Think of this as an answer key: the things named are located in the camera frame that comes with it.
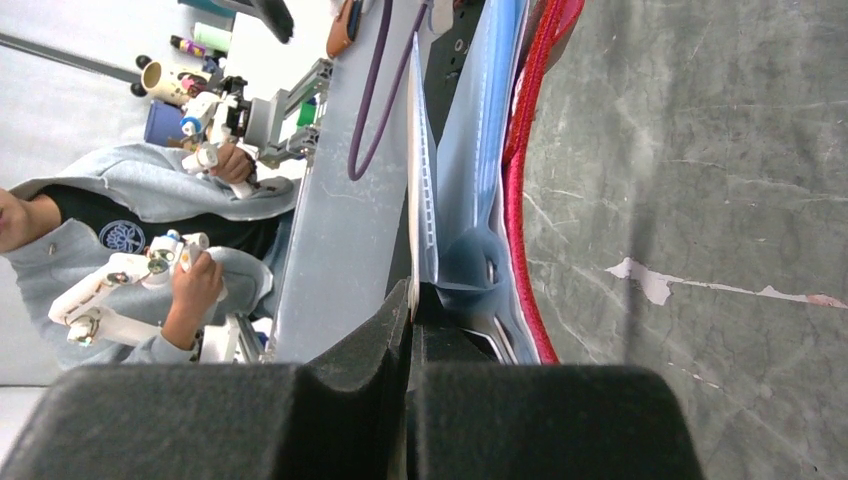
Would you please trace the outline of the dark blue cup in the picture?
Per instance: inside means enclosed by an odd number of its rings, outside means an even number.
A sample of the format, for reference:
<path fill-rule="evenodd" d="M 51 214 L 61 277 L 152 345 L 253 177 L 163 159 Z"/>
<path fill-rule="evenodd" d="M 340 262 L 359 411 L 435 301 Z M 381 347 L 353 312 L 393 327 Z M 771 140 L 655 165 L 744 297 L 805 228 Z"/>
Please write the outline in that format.
<path fill-rule="evenodd" d="M 182 148 L 185 138 L 180 125 L 182 118 L 183 111 L 179 107 L 153 100 L 150 103 L 143 140 L 158 146 Z"/>

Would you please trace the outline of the operator left hand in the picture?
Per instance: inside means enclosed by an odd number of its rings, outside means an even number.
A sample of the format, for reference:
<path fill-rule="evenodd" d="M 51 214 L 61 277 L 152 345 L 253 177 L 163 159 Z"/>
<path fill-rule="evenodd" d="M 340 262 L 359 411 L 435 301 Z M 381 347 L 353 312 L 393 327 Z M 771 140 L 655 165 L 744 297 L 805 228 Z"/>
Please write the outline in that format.
<path fill-rule="evenodd" d="M 161 329 L 164 339 L 191 350 L 207 311 L 223 290 L 222 267 L 203 251 L 188 271 L 177 266 L 172 277 L 172 304 Z"/>

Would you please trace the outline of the panda decorated cup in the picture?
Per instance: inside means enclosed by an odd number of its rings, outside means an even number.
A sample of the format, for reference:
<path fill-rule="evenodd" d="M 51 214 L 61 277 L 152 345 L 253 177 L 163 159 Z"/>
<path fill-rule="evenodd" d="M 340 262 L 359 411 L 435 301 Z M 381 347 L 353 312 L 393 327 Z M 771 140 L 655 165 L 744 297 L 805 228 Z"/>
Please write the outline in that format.
<path fill-rule="evenodd" d="M 181 107 L 195 98 L 211 79 L 211 74 L 173 63 L 152 60 L 138 55 L 135 64 L 140 77 L 130 85 L 131 93 L 139 98 L 148 95 L 166 104 Z"/>

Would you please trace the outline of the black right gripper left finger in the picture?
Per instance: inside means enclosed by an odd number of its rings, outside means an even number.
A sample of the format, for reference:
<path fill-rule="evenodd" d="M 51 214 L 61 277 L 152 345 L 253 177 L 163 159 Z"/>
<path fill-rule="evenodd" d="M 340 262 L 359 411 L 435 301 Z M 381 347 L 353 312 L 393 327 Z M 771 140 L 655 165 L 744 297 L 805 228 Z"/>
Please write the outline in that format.
<path fill-rule="evenodd" d="M 91 366 L 48 389 L 5 479 L 395 479 L 411 326 L 400 281 L 302 364 Z"/>

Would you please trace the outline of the operator grey sleeve forearm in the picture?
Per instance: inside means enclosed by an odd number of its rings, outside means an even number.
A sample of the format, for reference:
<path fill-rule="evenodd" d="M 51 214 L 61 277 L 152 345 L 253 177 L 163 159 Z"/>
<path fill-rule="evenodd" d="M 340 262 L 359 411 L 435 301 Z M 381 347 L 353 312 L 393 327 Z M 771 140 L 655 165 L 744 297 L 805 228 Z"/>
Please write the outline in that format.
<path fill-rule="evenodd" d="M 148 223 L 215 214 L 233 221 L 254 221 L 292 211 L 301 181 L 265 179 L 251 196 L 239 199 L 230 186 L 182 168 L 183 150 L 132 143 L 95 150 L 54 176 L 36 177 L 11 189 L 29 198 L 47 185 L 71 186 L 103 195 Z"/>

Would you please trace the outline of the red leather card holder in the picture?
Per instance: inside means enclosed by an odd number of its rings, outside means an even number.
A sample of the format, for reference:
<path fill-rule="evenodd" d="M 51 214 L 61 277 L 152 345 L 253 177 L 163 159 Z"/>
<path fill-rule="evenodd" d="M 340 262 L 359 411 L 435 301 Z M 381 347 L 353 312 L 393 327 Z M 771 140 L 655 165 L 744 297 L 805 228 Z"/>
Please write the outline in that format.
<path fill-rule="evenodd" d="M 558 360 L 529 278 L 522 196 L 541 84 L 582 9 L 487 2 L 437 146 L 439 282 L 429 286 L 506 364 Z"/>

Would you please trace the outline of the aluminium frame bracket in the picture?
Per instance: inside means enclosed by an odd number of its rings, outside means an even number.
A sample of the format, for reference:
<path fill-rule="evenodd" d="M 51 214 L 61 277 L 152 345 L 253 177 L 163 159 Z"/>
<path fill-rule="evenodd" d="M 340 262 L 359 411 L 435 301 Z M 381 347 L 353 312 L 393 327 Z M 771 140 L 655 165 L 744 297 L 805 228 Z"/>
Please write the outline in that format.
<path fill-rule="evenodd" d="M 257 150 L 257 160 L 265 167 L 277 169 L 315 153 L 333 67 L 331 60 L 320 58 L 290 89 L 249 102 L 243 142 Z"/>

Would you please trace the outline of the operator grey hoodie torso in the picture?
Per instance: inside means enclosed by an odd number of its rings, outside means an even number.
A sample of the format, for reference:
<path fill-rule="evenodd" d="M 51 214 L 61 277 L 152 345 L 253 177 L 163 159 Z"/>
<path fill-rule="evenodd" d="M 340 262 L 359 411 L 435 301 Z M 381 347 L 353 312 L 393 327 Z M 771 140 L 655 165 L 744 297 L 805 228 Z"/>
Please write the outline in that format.
<path fill-rule="evenodd" d="M 274 304 L 299 182 L 241 148 L 97 150 L 1 194 L 1 254 L 32 324 L 71 369 L 186 364 L 213 327 Z"/>

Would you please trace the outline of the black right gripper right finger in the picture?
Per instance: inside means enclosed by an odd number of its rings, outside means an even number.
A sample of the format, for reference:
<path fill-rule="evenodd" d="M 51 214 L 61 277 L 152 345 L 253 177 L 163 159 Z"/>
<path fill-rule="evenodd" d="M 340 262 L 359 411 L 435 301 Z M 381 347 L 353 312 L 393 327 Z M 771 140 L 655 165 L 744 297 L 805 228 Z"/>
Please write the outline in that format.
<path fill-rule="evenodd" d="M 680 404 L 634 365 L 498 363 L 431 286 L 413 323 L 412 479 L 700 479 Z"/>

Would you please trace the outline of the operator right hand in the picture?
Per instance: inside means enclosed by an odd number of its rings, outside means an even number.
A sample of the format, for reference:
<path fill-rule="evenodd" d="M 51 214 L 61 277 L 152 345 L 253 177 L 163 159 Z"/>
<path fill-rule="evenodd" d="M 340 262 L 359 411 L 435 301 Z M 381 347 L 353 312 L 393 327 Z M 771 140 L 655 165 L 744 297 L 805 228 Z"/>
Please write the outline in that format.
<path fill-rule="evenodd" d="M 247 182 L 256 173 L 255 162 L 242 148 L 233 143 L 222 143 L 217 150 L 217 164 L 209 174 L 226 184 Z"/>

